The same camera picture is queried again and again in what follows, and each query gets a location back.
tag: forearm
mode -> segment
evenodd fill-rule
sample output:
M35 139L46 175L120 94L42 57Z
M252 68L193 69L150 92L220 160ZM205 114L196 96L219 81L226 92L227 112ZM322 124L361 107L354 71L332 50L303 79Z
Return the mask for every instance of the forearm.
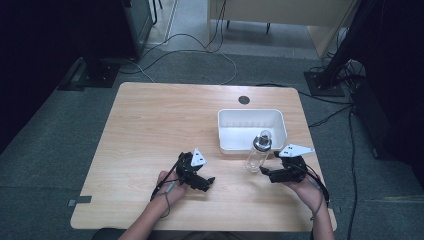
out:
M153 227L166 211L168 205L163 197L155 198L150 202L138 219L125 231L119 240L147 239Z
M321 207L318 213L314 216L313 235L315 240L335 239L327 207Z

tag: jar lid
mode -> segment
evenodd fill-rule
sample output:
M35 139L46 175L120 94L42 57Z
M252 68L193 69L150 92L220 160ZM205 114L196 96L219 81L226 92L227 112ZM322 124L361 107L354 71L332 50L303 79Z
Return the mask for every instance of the jar lid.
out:
M272 139L271 133L268 130L263 130L258 136L253 140L253 146L258 151L266 152L271 149Z

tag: metal leg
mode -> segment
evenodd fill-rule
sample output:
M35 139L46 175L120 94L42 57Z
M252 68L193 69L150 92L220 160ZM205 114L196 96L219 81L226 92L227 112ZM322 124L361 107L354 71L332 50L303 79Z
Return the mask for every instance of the metal leg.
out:
M155 15L155 20L153 21L153 25L155 25L158 22L158 13L156 12L156 0L152 0L153 2L153 12Z

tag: gray carpet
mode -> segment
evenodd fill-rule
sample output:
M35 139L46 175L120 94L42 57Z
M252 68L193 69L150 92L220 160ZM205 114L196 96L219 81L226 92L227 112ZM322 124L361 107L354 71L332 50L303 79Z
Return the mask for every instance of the gray carpet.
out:
M164 54L152 51L141 61L148 66ZM320 61L228 55L237 65L228 85L274 83L308 93L303 72ZM133 65L122 71L136 71ZM160 83L220 84L234 74L232 62L220 54L175 53L146 73ZM122 82L150 82L142 75L119 74L111 89L54 91L0 156L0 239L90 239L95 230L70 227L67 206L83 186L118 87ZM343 105L301 95L309 124ZM334 101L348 101L332 98ZM328 190L336 210L337 239L346 239L354 199L349 111L311 128ZM356 144L358 204L352 239L422 239L423 190L402 162L374 159L360 119L352 116ZM308 239L308 233L282 233L281 239Z

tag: white plastic bin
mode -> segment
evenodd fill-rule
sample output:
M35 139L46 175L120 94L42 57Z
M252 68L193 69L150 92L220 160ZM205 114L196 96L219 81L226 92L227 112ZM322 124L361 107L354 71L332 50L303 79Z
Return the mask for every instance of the white plastic bin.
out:
M287 139L283 114L276 109L222 109L218 112L219 143L224 154L249 154L253 139L271 132L271 150L283 148Z

